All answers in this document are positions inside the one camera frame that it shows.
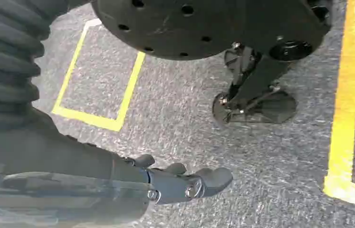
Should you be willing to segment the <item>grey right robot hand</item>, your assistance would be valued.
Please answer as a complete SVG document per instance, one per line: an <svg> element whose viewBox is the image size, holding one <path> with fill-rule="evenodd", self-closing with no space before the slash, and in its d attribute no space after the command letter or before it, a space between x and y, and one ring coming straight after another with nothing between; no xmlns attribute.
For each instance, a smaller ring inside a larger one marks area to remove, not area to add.
<svg viewBox="0 0 355 228"><path fill-rule="evenodd" d="M153 205L213 197L226 168L188 174L181 163L120 157L61 134L35 109L0 113L0 228L106 228L140 219Z"/></svg>

